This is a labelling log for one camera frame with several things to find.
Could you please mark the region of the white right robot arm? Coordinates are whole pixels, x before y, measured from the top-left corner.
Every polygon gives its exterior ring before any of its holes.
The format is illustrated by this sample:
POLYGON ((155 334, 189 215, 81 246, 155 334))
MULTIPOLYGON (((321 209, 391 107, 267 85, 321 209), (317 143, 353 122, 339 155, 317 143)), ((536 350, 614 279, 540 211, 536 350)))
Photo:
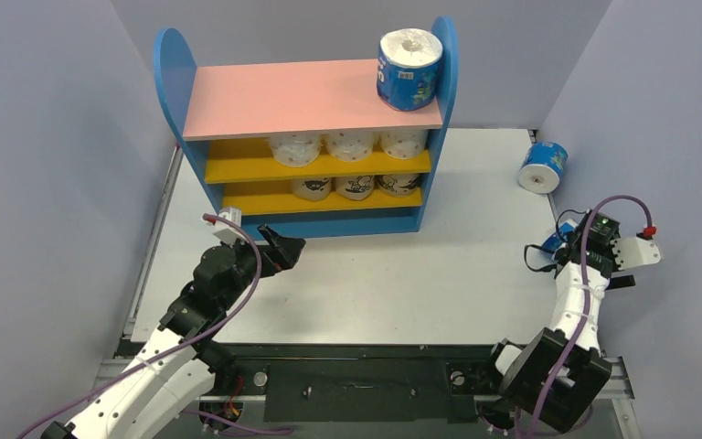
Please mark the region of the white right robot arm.
POLYGON ((572 430, 609 381, 598 323, 608 290, 633 285, 623 270, 645 265, 639 249, 657 249, 645 234, 623 238, 617 220, 586 211, 575 228, 558 230, 547 249, 557 301, 551 324, 526 345, 497 343, 479 366, 482 384, 552 430, 572 430))

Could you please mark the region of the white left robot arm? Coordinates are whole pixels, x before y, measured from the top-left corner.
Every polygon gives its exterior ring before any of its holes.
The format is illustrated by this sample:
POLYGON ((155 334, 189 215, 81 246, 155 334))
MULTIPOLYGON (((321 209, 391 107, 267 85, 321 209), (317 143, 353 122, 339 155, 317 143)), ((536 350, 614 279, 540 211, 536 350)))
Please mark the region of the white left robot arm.
POLYGON ((205 250, 189 281, 152 335, 115 378, 82 398, 69 421, 53 421, 44 438, 151 438, 196 397, 224 393, 237 368, 214 336, 249 302, 261 279, 291 270, 306 241, 267 225, 258 244, 243 228, 215 216, 219 243, 205 250))

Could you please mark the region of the white floral paper roll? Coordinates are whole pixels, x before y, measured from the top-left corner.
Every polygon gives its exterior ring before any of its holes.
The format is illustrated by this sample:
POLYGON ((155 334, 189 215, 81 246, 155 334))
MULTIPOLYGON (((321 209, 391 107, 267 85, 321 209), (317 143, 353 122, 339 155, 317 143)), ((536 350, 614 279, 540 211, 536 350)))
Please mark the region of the white floral paper roll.
POLYGON ((407 160, 417 157, 426 149, 428 135, 429 131, 425 129, 389 130, 378 134, 378 142, 385 154, 407 160))
POLYGON ((329 155, 343 162, 358 162, 368 158, 374 149, 376 135, 372 131, 335 131, 323 135, 329 155))
POLYGON ((305 167, 319 155, 322 148, 320 134, 283 134, 270 136, 268 145, 273 158, 284 166, 305 167))

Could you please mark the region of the brown cartoon paper roll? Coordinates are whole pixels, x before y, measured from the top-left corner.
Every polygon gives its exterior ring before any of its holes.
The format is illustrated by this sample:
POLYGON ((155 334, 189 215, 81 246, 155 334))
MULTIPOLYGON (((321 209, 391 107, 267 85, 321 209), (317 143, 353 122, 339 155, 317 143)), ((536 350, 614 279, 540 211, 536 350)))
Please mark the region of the brown cartoon paper roll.
POLYGON ((383 193, 403 198, 414 193, 420 184, 420 174, 386 174, 376 176, 377 187, 383 193))

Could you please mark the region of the blue paper roll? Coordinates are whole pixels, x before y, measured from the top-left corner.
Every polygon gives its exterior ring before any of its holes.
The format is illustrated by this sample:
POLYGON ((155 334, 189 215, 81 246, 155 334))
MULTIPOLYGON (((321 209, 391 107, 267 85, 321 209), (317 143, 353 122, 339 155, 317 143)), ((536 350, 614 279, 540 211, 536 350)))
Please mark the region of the blue paper roll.
POLYGON ((569 235, 576 229, 578 223, 573 219, 567 219, 556 227, 556 230, 541 244, 542 252, 553 254, 556 250, 566 244, 569 235))
POLYGON ((535 194, 549 194, 559 185, 569 154, 558 143, 537 142, 527 151, 517 173, 517 182, 535 194))
POLYGON ((430 31, 402 28, 378 45, 378 96, 398 111, 417 111, 432 102, 443 46, 430 31))

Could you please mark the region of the blue pink yellow shelf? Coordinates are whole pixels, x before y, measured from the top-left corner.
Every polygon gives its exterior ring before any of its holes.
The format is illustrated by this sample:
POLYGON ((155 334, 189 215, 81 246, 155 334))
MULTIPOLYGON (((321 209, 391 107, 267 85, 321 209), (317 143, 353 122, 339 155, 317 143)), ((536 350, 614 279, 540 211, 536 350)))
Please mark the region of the blue pink yellow shelf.
POLYGON ((261 224, 299 238, 407 233, 419 230, 459 82, 457 32, 448 16, 432 33, 444 47, 435 99, 400 112, 377 95, 375 59, 200 66, 185 37, 171 27, 154 39, 158 101, 213 210, 239 209, 247 232, 261 224), (381 132, 425 129, 425 150, 403 160, 381 148, 355 163, 321 153, 311 164, 277 163, 267 141, 277 134, 326 134, 352 129, 381 132), (308 201, 292 193, 293 180, 412 174, 414 190, 393 197, 375 189, 363 200, 337 193, 308 201))

